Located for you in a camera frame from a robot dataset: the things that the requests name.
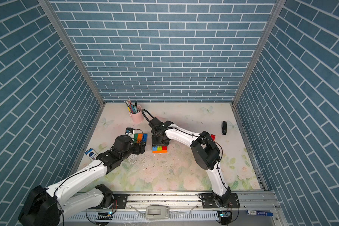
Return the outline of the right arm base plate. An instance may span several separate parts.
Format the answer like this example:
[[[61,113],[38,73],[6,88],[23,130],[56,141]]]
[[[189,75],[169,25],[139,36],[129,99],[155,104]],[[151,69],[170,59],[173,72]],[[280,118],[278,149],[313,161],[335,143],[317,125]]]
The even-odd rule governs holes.
[[[200,193],[198,197],[204,209],[240,208],[240,202],[236,193],[226,192],[223,196],[215,193]]]

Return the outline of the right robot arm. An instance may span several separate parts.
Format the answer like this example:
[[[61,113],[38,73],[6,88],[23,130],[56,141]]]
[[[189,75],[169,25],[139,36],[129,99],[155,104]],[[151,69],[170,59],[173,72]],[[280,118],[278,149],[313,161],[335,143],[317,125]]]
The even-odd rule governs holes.
[[[190,147],[198,166],[207,172],[214,202],[219,207],[228,205],[232,192],[225,183],[220,169],[223,152],[211,135],[206,131],[202,133],[187,131],[171,121],[162,122],[146,109],[142,109],[141,112],[151,127],[152,146],[168,146],[172,140],[175,140]]]

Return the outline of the orange lego brick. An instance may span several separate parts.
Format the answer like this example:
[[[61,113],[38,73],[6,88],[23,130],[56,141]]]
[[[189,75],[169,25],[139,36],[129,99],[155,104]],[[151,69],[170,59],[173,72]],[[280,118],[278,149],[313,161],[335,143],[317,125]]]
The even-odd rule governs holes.
[[[141,141],[142,141],[142,138],[143,138],[143,133],[138,133],[138,134],[137,134],[137,141],[138,141],[138,142],[141,142]]]

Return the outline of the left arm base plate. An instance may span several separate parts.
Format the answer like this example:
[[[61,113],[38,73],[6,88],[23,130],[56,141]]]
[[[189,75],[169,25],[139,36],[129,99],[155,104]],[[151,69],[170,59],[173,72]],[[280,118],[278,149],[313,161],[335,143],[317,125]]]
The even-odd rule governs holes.
[[[124,210],[127,205],[128,194],[104,195],[100,207],[102,209]]]

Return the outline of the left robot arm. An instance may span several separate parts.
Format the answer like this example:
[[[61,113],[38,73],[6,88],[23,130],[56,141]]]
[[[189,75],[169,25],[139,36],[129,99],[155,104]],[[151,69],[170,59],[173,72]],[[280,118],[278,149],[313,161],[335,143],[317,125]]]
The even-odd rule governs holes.
[[[24,226],[57,226],[92,207],[116,209],[113,192],[104,184],[83,195],[77,192],[119,167],[130,155],[144,153],[146,144],[147,134],[120,135],[87,167],[50,186],[33,188],[19,214],[19,222]]]

